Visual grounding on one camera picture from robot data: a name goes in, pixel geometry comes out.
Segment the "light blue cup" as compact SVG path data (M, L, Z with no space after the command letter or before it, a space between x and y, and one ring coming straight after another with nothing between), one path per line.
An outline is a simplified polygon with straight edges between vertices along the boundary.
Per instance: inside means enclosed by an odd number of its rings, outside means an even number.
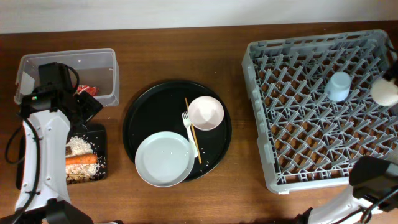
M336 72L326 84L324 92L331 101L345 100L351 88L351 77L345 72Z

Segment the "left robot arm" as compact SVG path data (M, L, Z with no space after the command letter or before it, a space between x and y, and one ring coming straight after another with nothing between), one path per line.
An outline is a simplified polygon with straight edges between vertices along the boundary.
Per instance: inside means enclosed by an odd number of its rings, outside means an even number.
M78 93L63 63L38 67L39 85L22 98L19 116L25 133L24 173L14 214L1 223L92 223L70 203L66 180L66 143L71 129L84 127L102 104Z

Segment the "white plastic fork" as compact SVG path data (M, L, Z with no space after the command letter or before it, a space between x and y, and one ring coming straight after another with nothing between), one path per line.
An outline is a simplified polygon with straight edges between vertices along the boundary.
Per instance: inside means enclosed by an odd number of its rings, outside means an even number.
M194 147L193 141L192 141L193 140L192 139L192 133L191 133L191 130L190 130L190 122L188 120L188 113L187 112L183 112L182 113L182 119L183 119L183 124L184 124L184 126L186 127L186 130L187 130L189 143L191 144L191 147L193 149L193 155L195 157L195 147Z

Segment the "orange carrot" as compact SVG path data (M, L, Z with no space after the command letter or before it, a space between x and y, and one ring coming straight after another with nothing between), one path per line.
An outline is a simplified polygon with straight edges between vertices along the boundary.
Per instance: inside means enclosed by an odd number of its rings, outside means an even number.
M84 154L66 158L65 164L67 166L77 164L96 164L97 160L98 157L95 154Z

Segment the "wooden chopstick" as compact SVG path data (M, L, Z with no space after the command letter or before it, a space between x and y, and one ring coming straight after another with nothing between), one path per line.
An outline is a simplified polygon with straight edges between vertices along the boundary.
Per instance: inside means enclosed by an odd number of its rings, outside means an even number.
M186 104L186 107L187 107L187 110L188 110L189 105L188 105L187 98L185 98L185 104ZM198 144L197 144L197 138L195 136L195 129L194 129L194 127L193 127L191 122L190 122L190 130L191 130L191 133L192 133L193 145L195 147L195 157L198 158L199 164L202 164L201 155L200 155L200 151L198 149Z

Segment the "grey plate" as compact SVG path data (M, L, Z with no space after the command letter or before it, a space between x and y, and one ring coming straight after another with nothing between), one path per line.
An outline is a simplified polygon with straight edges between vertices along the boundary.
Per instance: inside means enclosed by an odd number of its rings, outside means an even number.
M145 138L135 156L137 173L155 187L171 187L191 173L195 156L189 141L180 134L162 131Z

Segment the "white cup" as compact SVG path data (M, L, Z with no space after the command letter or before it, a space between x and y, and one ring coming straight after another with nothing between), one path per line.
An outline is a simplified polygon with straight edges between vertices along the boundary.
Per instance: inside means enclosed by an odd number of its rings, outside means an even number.
M371 87L371 98L381 106L394 106L397 104L397 85L379 78Z

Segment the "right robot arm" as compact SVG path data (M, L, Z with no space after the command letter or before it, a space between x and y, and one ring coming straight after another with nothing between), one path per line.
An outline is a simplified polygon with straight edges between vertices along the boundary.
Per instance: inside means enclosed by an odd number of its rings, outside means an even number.
M368 223L373 214L397 208L397 149L386 159L363 156L349 186L322 207L296 216L295 224Z

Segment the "pile of white rice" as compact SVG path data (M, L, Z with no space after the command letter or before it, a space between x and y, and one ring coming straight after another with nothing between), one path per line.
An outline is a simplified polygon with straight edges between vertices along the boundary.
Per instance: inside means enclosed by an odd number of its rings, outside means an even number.
M101 180L106 175L106 158L104 152L98 151L94 143L88 142L88 136L73 136L67 142L67 146L72 149L72 154L68 157L79 156L84 154L95 154L98 157L96 164L77 164L66 165L66 178L67 174L88 174L92 175L93 181Z

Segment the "dark brown food chunk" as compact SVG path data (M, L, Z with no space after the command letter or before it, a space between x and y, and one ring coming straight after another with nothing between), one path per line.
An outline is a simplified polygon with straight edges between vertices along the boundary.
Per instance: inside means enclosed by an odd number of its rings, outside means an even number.
M69 156L69 155L71 155L71 154L72 154L72 149L71 149L70 146L67 146L67 147L65 148L65 155L66 155L66 156Z

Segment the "red snack wrapper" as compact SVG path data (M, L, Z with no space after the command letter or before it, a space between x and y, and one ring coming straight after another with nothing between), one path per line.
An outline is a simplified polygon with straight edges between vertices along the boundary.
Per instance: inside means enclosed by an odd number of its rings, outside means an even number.
M81 94L83 92L87 92L91 96L96 96L99 92L99 89L94 86L88 86L88 85L79 85L77 88L77 93Z

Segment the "peanut shells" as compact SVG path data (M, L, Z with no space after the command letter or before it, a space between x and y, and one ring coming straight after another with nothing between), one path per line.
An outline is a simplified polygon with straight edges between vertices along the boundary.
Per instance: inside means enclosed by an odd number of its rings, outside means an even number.
M67 174L67 184L80 184L85 182L91 182L93 179L92 175L88 174Z

